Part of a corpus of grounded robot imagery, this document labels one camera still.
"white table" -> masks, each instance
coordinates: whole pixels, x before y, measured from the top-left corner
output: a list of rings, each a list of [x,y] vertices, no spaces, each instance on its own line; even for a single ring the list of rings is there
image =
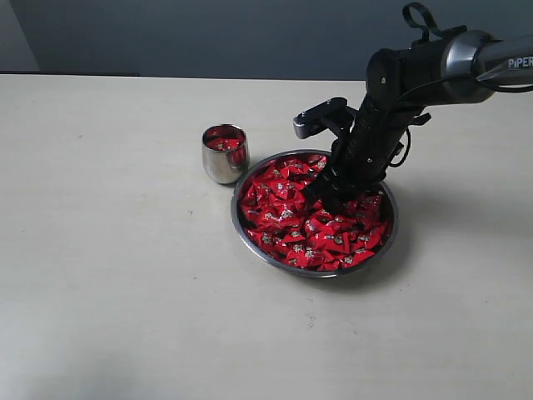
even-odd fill
[[[200,136],[252,162],[361,82],[0,77],[0,398],[533,396],[533,96],[432,108],[390,170],[401,227],[369,273],[290,276],[232,227]]]

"stainless steel bowl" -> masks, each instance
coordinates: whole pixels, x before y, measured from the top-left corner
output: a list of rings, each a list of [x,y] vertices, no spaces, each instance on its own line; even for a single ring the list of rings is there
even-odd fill
[[[235,226],[235,229],[237,230],[239,236],[241,237],[241,240],[244,242],[244,244],[247,245],[247,247],[252,250],[254,254],[256,254],[259,258],[266,261],[267,263],[273,265],[276,268],[280,268],[284,271],[288,271],[289,273],[295,273],[296,275],[301,275],[304,277],[309,278],[333,278],[338,277],[341,275],[347,275],[348,273],[354,273],[356,271],[361,271],[365,268],[368,268],[372,263],[377,261],[379,258],[383,256],[387,252],[387,250],[391,247],[393,244],[397,232],[398,232],[398,207],[396,205],[396,200],[394,196],[392,195],[392,192],[390,188],[385,185],[385,183],[381,182],[379,185],[377,185],[377,188],[379,188],[383,194],[384,198],[381,203],[381,213],[389,213],[392,214],[392,230],[391,233],[388,235],[388,237],[384,237],[384,243],[383,246],[377,251],[377,253],[368,258],[367,260],[346,269],[339,269],[337,271],[310,271],[306,269],[300,269],[296,267],[291,267],[289,265],[284,264],[283,262],[279,262],[275,260],[274,258],[270,257],[268,254],[263,252],[247,235],[244,231],[244,225],[246,224],[246,219],[242,215],[241,209],[239,208],[239,200],[241,199],[241,196],[244,194],[243,188],[247,187],[247,184],[250,179],[256,177],[260,173],[262,173],[268,166],[278,160],[282,160],[283,158],[288,158],[289,156],[294,156],[295,154],[301,154],[301,155],[309,155],[309,154],[323,154],[326,156],[330,156],[330,152],[324,152],[322,150],[296,150],[296,151],[290,151],[290,152],[280,152],[279,154],[276,154],[274,156],[271,156],[269,158],[264,159],[263,161],[258,162],[256,165],[254,165],[248,172],[242,176],[242,178],[239,180],[239,183],[235,187],[235,191],[233,192],[233,198],[232,198],[232,221],[233,225]]]

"red candy wrapper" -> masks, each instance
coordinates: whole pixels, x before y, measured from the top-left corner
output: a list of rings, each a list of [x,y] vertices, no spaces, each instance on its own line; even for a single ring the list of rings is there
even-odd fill
[[[382,221],[382,194],[363,193],[332,215],[321,201],[306,204],[301,190],[326,166],[322,155],[274,161],[240,199],[244,218],[254,227],[248,237],[274,259],[295,268],[336,271],[372,257],[391,224]]]
[[[229,151],[229,150],[235,150],[242,144],[241,139],[228,139],[225,137],[216,137],[209,142],[206,143],[206,145],[213,149],[218,150],[221,152]]]

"stainless steel cup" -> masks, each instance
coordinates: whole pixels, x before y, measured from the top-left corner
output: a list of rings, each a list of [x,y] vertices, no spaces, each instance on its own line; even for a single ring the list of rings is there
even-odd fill
[[[233,150],[219,150],[207,146],[211,140],[217,138],[238,139],[241,144]],[[207,175],[216,183],[236,182],[250,165],[247,135],[235,125],[210,127],[202,136],[202,161]]]

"bowl rim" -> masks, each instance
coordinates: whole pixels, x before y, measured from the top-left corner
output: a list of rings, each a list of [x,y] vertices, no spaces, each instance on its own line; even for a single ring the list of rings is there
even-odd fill
[[[256,256],[258,256],[263,261],[271,264],[272,266],[282,269],[284,271],[287,271],[289,273],[294,273],[296,275],[309,277],[309,278],[333,278],[333,277],[339,277],[342,275],[347,275],[349,273],[354,273],[358,271],[362,271],[363,269],[366,269],[369,267],[371,263],[374,263],[379,258],[381,258],[392,246],[394,243],[396,236],[398,234],[398,206],[396,204],[396,199],[394,198],[394,195],[392,194],[392,191],[390,188],[384,183],[380,182],[379,186],[387,196],[389,202],[391,203],[392,207],[392,230],[391,234],[389,235],[389,238],[385,242],[385,244],[378,250],[376,254],[374,254],[372,257],[367,258],[366,260],[360,262],[357,265],[354,265],[353,267],[349,267],[346,269],[338,269],[336,271],[311,271],[296,267],[291,267],[289,265],[286,265],[283,262],[277,261],[274,258],[270,257],[268,254],[263,252],[244,232],[244,228],[241,225],[241,222],[239,220],[239,212],[238,212],[238,199],[239,199],[239,193],[242,190],[242,186],[244,183],[248,180],[249,177],[251,177],[259,168],[261,168],[264,164],[269,163],[272,160],[275,160],[277,158],[291,156],[291,155],[297,155],[297,154],[306,154],[306,153],[312,153],[312,154],[321,154],[330,157],[331,152],[327,152],[325,150],[315,150],[315,149],[302,149],[302,150],[289,150],[286,152],[279,152],[278,154],[274,154],[270,157],[264,158],[258,163],[256,163],[253,167],[249,168],[248,171],[242,175],[242,177],[239,179],[237,185],[235,186],[235,189],[233,191],[233,197],[231,201],[231,215],[232,215],[232,222],[233,226],[237,230],[237,233],[239,234],[239,237],[244,242],[244,244],[254,253]]]

